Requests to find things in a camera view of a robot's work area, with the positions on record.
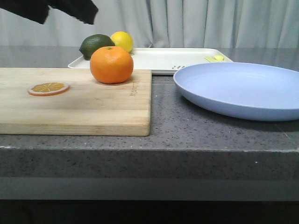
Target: light blue plate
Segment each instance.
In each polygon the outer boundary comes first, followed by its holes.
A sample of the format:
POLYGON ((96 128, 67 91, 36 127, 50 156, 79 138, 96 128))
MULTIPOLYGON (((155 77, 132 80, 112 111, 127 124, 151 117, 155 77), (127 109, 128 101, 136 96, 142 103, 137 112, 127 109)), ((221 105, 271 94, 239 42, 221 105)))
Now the light blue plate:
POLYGON ((207 110, 249 120, 299 119, 299 72, 252 63, 204 63, 173 76, 180 93, 207 110))

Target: plate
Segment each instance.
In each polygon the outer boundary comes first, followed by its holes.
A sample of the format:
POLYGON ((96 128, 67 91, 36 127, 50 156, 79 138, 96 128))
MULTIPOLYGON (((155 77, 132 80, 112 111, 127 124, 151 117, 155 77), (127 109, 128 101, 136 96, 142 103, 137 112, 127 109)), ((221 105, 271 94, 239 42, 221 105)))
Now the plate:
POLYGON ((207 110, 241 119, 299 119, 299 72, 253 63, 205 63, 173 76, 181 94, 207 110))
MULTIPOLYGON (((193 64, 207 63, 205 57, 224 56, 216 49, 209 48, 133 48, 134 69, 152 70, 154 75, 173 75, 177 70, 193 64)), ((69 68, 88 69, 89 61, 81 56, 68 65, 69 68)))

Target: cutting board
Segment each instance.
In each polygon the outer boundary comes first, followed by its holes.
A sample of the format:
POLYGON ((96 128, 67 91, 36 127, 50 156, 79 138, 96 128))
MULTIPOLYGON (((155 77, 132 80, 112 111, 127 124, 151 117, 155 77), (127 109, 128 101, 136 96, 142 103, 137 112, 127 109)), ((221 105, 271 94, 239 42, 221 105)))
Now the cutting board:
POLYGON ((89 69, 0 68, 0 133, 147 136, 150 96, 150 70, 134 70, 121 84, 102 84, 89 69), (48 81, 71 87, 53 96, 27 93, 48 81))

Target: orange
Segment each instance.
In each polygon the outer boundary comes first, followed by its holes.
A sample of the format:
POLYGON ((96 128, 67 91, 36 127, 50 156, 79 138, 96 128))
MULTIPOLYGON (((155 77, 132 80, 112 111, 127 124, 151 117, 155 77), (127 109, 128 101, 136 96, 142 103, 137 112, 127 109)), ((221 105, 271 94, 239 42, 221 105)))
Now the orange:
POLYGON ((33 96, 51 96, 67 91, 70 85, 64 82, 48 82, 35 84, 28 88, 28 93, 33 96))
POLYGON ((122 83, 133 73, 132 56, 122 47, 109 46, 97 49, 90 59, 90 71, 101 83, 122 83))

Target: orange slice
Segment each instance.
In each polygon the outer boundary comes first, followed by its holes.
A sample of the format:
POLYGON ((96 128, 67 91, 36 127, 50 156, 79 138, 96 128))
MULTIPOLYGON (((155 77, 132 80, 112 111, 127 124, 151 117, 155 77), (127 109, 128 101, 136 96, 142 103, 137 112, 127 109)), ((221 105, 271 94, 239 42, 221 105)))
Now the orange slice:
POLYGON ((52 96, 67 91, 70 85, 64 82, 47 82, 35 84, 28 88, 28 93, 33 96, 52 96))

